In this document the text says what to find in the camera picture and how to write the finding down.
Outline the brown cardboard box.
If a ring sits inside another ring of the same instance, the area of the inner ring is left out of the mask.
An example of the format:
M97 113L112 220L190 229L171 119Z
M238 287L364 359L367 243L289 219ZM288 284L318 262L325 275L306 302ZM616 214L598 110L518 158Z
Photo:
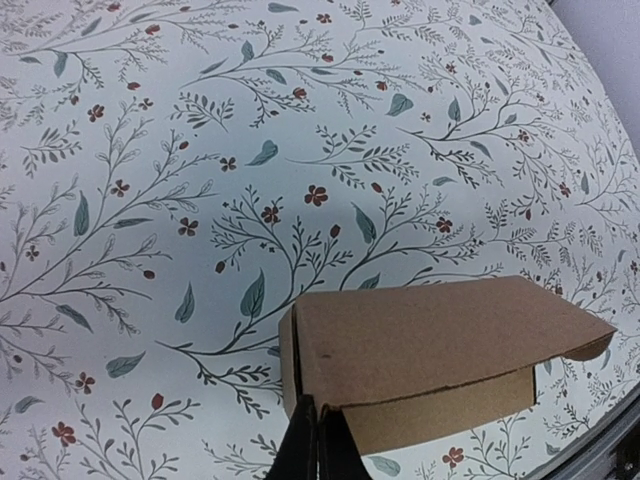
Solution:
M531 408L537 366L593 360L614 334L520 276L307 293L279 323L284 408L310 395L360 453L405 448Z

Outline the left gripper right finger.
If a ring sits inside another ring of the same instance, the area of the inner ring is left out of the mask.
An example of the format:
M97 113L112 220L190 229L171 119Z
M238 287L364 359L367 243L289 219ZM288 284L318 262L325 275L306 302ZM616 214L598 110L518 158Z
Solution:
M341 410L324 407L319 423L319 471L322 480L369 480Z

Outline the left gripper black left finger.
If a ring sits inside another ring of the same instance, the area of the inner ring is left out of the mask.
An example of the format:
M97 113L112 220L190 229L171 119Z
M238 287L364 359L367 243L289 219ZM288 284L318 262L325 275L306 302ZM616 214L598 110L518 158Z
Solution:
M318 415L310 395L298 398L267 480L317 478Z

